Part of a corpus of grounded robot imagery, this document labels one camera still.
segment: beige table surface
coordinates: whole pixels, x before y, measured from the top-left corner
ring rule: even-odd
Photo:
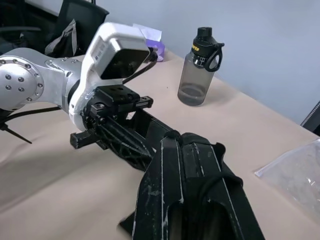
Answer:
[[[166,58],[128,83],[154,99],[149,112],[181,133],[226,146],[225,162],[243,178],[267,240],[319,240],[320,227],[254,175],[317,136],[216,78],[201,107],[182,104],[177,90],[183,60],[171,53]],[[69,135],[77,129],[62,111],[18,118],[9,126],[33,144],[0,132],[0,240],[124,239],[117,224],[134,210],[141,172],[96,145],[73,149]]]

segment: water bottle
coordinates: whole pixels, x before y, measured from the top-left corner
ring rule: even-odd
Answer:
[[[222,61],[222,47],[212,37],[211,27],[199,27],[190,53],[185,56],[178,98],[189,106],[205,101],[210,83]]]

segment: white paper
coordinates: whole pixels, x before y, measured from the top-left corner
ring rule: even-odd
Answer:
[[[160,42],[162,38],[162,31],[160,30],[135,23],[132,26],[140,29],[146,39]]]

